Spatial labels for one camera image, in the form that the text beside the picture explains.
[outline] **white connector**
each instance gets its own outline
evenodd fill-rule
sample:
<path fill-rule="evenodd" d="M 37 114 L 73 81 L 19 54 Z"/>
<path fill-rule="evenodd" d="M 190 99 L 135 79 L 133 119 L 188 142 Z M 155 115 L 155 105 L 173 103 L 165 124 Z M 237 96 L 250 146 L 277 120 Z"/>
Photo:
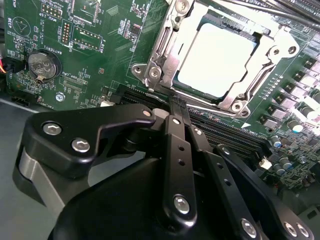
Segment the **white connector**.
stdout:
<path fill-rule="evenodd" d="M 272 167 L 272 163 L 268 159 L 262 158 L 262 160 L 259 162 L 259 166 L 263 169 L 268 170 Z"/>

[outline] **black mounting arm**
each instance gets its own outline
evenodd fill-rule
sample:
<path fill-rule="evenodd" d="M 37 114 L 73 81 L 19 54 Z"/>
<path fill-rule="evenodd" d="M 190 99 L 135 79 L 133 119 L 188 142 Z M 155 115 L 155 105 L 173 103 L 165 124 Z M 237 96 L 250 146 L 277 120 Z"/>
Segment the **black mounting arm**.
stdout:
<path fill-rule="evenodd" d="M 52 240 L 314 239 L 237 155 L 210 147 L 184 101 L 169 105 L 171 114 L 128 104 L 27 121 L 13 178 L 59 216 Z M 137 150 L 147 157 L 89 187 L 92 166 Z"/>

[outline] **screw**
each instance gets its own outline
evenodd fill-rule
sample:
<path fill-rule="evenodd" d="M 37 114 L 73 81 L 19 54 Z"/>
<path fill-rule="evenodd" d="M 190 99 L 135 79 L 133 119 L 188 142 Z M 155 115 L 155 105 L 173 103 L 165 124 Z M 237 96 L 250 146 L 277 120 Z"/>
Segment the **screw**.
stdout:
<path fill-rule="evenodd" d="M 79 153 L 86 153 L 90 149 L 90 144 L 87 140 L 82 138 L 76 138 L 72 141 L 72 148 Z"/>
<path fill-rule="evenodd" d="M 174 206 L 182 214 L 187 214 L 190 211 L 188 201 L 182 196 L 176 196 L 174 198 Z"/>
<path fill-rule="evenodd" d="M 257 237 L 257 231 L 255 227 L 249 222 L 247 219 L 241 219 L 241 225 L 243 230 L 252 238 L 255 239 Z"/>
<path fill-rule="evenodd" d="M 188 0 L 178 0 L 175 4 L 175 10 L 178 14 L 186 14 L 190 9 Z"/>
<path fill-rule="evenodd" d="M 230 155 L 230 152 L 228 149 L 226 149 L 225 147 L 222 148 L 222 151 L 227 154 L 227 155 Z"/>
<path fill-rule="evenodd" d="M 174 119 L 172 119 L 172 121 L 175 123 L 175 124 L 180 124 L 180 121 L 178 120 L 178 119 L 176 119 L 176 118 L 174 118 Z"/>
<path fill-rule="evenodd" d="M 300 223 L 296 224 L 297 227 L 299 228 L 300 232 L 306 237 L 309 237 L 309 233 L 307 232 L 307 230 L 304 228 L 304 226 L 302 226 Z"/>
<path fill-rule="evenodd" d="M 149 71 L 149 75 L 150 75 L 150 78 L 152 79 L 159 79 L 161 76 L 160 68 L 157 66 L 152 67 Z"/>
<path fill-rule="evenodd" d="M 151 113 L 148 112 L 147 110 L 144 110 L 144 111 L 143 111 L 143 114 L 146 115 L 147 117 L 150 117 L 150 116 L 151 116 Z"/>
<path fill-rule="evenodd" d="M 46 134 L 52 136 L 59 135 L 62 132 L 61 127 L 55 123 L 47 123 L 43 126 L 42 129 Z"/>
<path fill-rule="evenodd" d="M 292 236 L 294 236 L 294 237 L 298 236 L 296 230 L 294 229 L 294 227 L 290 223 L 285 221 L 284 226 Z"/>
<path fill-rule="evenodd" d="M 232 111 L 234 111 L 234 112 L 239 112 L 243 107 L 244 107 L 244 106 L 243 106 L 242 102 L 238 101 L 238 102 L 235 102 L 235 103 L 231 106 L 231 109 L 232 109 Z"/>
<path fill-rule="evenodd" d="M 58 102 L 63 102 L 64 100 L 66 100 L 66 96 L 62 92 L 57 92 L 55 95 L 55 100 L 57 100 Z"/>
<path fill-rule="evenodd" d="M 196 132 L 196 134 L 202 135 L 202 131 L 200 131 L 198 128 L 195 128 L 194 131 Z"/>

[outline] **electrolytic capacitor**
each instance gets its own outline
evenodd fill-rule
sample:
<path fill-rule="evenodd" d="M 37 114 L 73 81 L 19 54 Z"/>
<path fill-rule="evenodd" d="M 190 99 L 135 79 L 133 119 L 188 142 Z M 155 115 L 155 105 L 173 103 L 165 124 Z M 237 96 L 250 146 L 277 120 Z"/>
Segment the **electrolytic capacitor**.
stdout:
<path fill-rule="evenodd" d="M 277 135 L 273 135 L 269 138 L 270 142 L 272 143 L 272 145 L 276 148 L 280 148 L 281 147 L 281 142 L 280 139 L 278 138 Z"/>
<path fill-rule="evenodd" d="M 304 186 L 304 187 L 310 187 L 310 182 L 308 182 L 308 180 L 306 179 L 306 178 L 304 178 L 304 179 L 302 179 L 301 180 L 301 183 L 302 183 L 302 186 Z"/>
<path fill-rule="evenodd" d="M 300 133 L 304 129 L 304 127 L 299 122 L 297 122 L 296 120 L 289 120 L 288 123 L 287 123 L 287 126 L 295 134 Z"/>
<path fill-rule="evenodd" d="M 309 106 L 302 108 L 300 112 L 309 120 L 313 120 L 318 117 L 318 113 Z"/>
<path fill-rule="evenodd" d="M 315 95 L 312 97 L 318 104 L 320 104 L 320 92 L 317 92 Z"/>
<path fill-rule="evenodd" d="M 273 166 L 273 169 L 279 176 L 283 175 L 286 172 L 279 163 L 275 164 Z"/>
<path fill-rule="evenodd" d="M 281 166 L 282 166 L 283 169 L 285 169 L 285 170 L 291 168 L 291 166 L 292 166 L 292 163 L 289 161 L 289 158 L 287 158 L 286 156 L 285 156 L 285 157 L 282 157 L 282 158 L 279 160 L 279 163 L 281 164 Z"/>
<path fill-rule="evenodd" d="M 306 176 L 306 179 L 307 179 L 308 182 L 311 183 L 311 184 L 316 181 L 316 178 L 315 178 L 314 175 L 311 174 L 311 173 Z"/>

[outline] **cpu socket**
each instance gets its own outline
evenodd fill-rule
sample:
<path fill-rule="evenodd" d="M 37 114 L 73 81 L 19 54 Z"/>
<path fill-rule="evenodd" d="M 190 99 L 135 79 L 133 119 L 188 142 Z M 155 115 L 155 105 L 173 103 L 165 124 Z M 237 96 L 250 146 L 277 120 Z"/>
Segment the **cpu socket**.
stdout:
<path fill-rule="evenodd" d="M 131 68 L 149 96 L 178 94 L 189 107 L 247 118 L 248 103 L 279 61 L 300 50 L 291 29 L 270 15 L 221 0 L 167 2 L 149 62 Z"/>

